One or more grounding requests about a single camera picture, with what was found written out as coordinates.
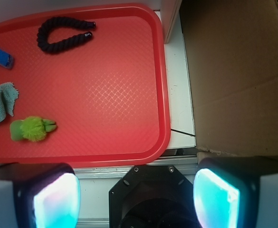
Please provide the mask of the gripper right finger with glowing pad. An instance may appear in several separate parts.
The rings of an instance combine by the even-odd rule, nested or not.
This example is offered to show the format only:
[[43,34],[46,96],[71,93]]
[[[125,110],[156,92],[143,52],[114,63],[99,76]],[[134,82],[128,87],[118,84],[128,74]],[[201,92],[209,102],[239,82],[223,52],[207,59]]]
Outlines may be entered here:
[[193,201],[203,228],[278,228],[278,156],[203,158]]

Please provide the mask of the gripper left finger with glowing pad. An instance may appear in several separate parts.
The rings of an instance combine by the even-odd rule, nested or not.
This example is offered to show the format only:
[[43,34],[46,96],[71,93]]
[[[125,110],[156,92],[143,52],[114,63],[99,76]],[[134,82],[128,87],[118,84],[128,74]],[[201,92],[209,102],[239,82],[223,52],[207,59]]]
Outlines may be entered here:
[[0,228],[74,228],[80,184],[66,163],[0,164]]

